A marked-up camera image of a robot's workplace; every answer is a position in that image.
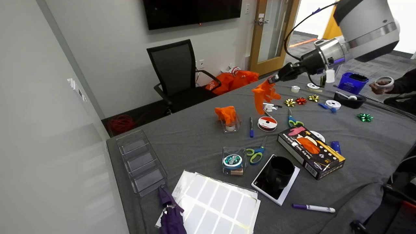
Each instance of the smartphone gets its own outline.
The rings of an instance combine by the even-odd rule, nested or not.
[[[299,172],[300,169],[289,159],[272,155],[251,186],[276,204],[282,205]]]

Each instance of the pen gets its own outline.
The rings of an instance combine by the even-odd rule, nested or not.
[[[308,209],[316,212],[325,212],[325,213],[336,213],[336,209],[332,207],[319,207],[319,205],[310,205],[310,204],[291,204],[295,209]]]
[[[252,130],[252,118],[250,117],[250,138],[255,138],[255,131]]]

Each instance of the roll of tape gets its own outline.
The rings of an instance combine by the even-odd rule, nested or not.
[[[338,111],[341,108],[341,103],[336,100],[326,100],[325,103],[329,108]]]
[[[263,116],[259,118],[258,125],[264,130],[274,130],[277,127],[277,120],[271,116]]]
[[[222,159],[222,164],[226,169],[235,170],[242,168],[243,157],[237,153],[232,153]]]
[[[308,88],[312,88],[312,90],[320,90],[320,87],[315,86],[313,83],[308,83],[307,86],[308,86]]]
[[[391,77],[381,77],[375,82],[376,86],[386,88],[394,85],[394,79]]]

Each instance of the cable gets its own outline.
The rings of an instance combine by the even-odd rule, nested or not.
[[[323,85],[316,85],[316,83],[312,81],[311,74],[310,74],[310,73],[307,73],[307,74],[308,74],[310,82],[313,83],[313,86],[320,87],[320,88],[325,86],[325,82],[323,82]]]
[[[297,57],[297,56],[291,55],[291,53],[287,51],[287,39],[289,39],[289,36],[290,36],[290,35],[293,34],[293,31],[294,31],[299,25],[302,25],[304,21],[307,21],[307,20],[311,18],[312,16],[323,12],[324,9],[326,9],[326,8],[329,8],[329,7],[333,7],[333,5],[337,5],[337,4],[338,4],[338,1],[332,3],[332,4],[329,4],[329,5],[325,5],[324,8],[319,8],[317,10],[312,12],[310,16],[307,16],[306,18],[303,18],[298,25],[295,25],[295,26],[289,31],[289,34],[286,35],[286,38],[285,38],[285,40],[284,40],[285,52],[286,52],[289,56],[291,56],[293,59],[295,59],[295,60],[299,61],[300,57]]]

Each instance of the television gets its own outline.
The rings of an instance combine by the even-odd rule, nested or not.
[[[150,30],[239,18],[242,0],[143,0]]]

